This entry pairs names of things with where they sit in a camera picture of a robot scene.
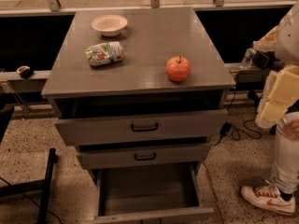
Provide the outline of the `person hand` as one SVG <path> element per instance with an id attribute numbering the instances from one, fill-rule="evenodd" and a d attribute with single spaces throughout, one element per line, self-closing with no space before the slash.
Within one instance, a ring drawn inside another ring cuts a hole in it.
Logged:
<path id="1" fill-rule="evenodd" d="M 283 128 L 284 135 L 291 140 L 299 140 L 299 119 L 293 120 Z"/>

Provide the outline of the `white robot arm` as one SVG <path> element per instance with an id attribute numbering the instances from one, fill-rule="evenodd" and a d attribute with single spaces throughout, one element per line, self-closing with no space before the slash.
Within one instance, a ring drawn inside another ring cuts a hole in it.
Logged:
<path id="1" fill-rule="evenodd" d="M 269 73 L 257 109 L 256 125 L 270 129 L 299 100 L 299 3 L 254 47 L 258 51 L 273 51 L 275 58 L 285 64 L 278 72 Z"/>

